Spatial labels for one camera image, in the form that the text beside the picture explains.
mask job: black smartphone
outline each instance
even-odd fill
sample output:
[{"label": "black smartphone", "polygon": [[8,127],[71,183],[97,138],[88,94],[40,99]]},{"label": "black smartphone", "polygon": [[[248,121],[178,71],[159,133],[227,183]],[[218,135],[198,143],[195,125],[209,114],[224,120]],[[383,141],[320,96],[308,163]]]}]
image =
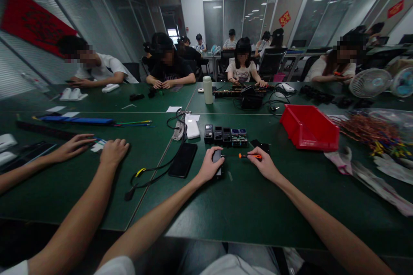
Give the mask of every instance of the black smartphone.
[{"label": "black smartphone", "polygon": [[175,159],[169,169],[168,175],[173,177],[186,178],[191,168],[192,161],[197,153],[198,145],[184,143],[176,154]]}]

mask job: red storage bin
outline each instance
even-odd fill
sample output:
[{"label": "red storage bin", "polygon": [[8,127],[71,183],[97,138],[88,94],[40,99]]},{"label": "red storage bin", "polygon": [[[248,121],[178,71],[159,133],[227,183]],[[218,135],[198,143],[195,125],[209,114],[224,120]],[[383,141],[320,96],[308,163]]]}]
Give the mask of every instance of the red storage bin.
[{"label": "red storage bin", "polygon": [[297,148],[324,152],[339,149],[340,129],[313,105],[286,104],[280,122]]}]

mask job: paper note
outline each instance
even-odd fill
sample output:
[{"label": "paper note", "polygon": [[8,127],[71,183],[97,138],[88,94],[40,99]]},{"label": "paper note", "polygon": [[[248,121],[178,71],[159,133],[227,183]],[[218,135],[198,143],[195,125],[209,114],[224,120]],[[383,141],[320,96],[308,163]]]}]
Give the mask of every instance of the paper note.
[{"label": "paper note", "polygon": [[169,107],[166,112],[167,113],[176,113],[177,110],[182,109],[182,107]]},{"label": "paper note", "polygon": [[62,117],[75,117],[79,113],[80,112],[69,112],[69,113],[63,114]]},{"label": "paper note", "polygon": [[65,107],[53,107],[51,109],[46,110],[46,112],[58,112],[62,109],[64,109]]}]

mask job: hand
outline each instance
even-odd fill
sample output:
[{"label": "hand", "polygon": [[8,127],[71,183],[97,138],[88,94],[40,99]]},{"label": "hand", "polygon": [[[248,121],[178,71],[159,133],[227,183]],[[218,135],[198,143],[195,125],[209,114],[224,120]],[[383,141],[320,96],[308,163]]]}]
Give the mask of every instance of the hand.
[{"label": "hand", "polygon": [[194,178],[199,182],[200,186],[202,186],[211,178],[213,178],[216,172],[218,171],[218,168],[224,163],[224,157],[222,157],[215,163],[212,162],[212,156],[214,155],[214,152],[216,150],[223,150],[223,148],[219,146],[214,146],[206,151],[201,169]]},{"label": "hand", "polygon": [[126,155],[128,148],[129,143],[126,144],[126,140],[107,141],[100,155],[100,163],[118,165]]},{"label": "hand", "polygon": [[272,162],[270,155],[263,151],[261,148],[254,148],[253,150],[248,152],[248,155],[261,155],[261,161],[259,161],[257,158],[253,156],[247,156],[247,158],[253,164],[255,164],[255,166],[259,169],[261,174],[268,180],[276,184],[277,181],[283,178],[280,171],[275,167],[274,163]]},{"label": "hand", "polygon": [[69,85],[73,86],[73,87],[78,87],[78,88],[89,88],[89,87],[93,87],[94,83],[91,80],[88,80],[88,79],[81,79],[81,80],[79,80],[77,82],[73,82]]},{"label": "hand", "polygon": [[256,83],[255,85],[259,85],[260,87],[266,87],[268,85],[267,82],[264,82],[263,80],[260,80],[258,83]]},{"label": "hand", "polygon": [[88,147],[86,144],[96,141],[96,139],[89,138],[92,136],[94,136],[94,134],[75,135],[70,141],[64,143],[57,150],[44,156],[44,159],[48,163],[58,163],[69,160],[83,153]]},{"label": "hand", "polygon": [[154,86],[155,89],[161,89],[162,88],[162,82],[158,79],[154,79],[152,81],[152,85]]},{"label": "hand", "polygon": [[174,85],[175,85],[175,81],[173,79],[170,79],[170,80],[167,80],[167,81],[162,83],[162,88],[163,89],[169,89]]}]

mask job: red decoration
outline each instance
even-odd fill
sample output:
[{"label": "red decoration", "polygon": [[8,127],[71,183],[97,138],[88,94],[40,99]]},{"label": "red decoration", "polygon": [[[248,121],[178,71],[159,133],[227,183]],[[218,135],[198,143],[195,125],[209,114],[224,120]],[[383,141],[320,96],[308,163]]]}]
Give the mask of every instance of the red decoration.
[{"label": "red decoration", "polygon": [[281,24],[281,27],[284,27],[291,20],[290,13],[286,11],[278,20]]},{"label": "red decoration", "polygon": [[390,18],[390,17],[396,15],[397,13],[402,11],[403,8],[404,8],[404,0],[400,1],[395,6],[392,6],[391,8],[388,9],[387,18]]},{"label": "red decoration", "polygon": [[0,28],[59,57],[63,55],[56,42],[64,35],[77,34],[33,0],[7,0]]}]

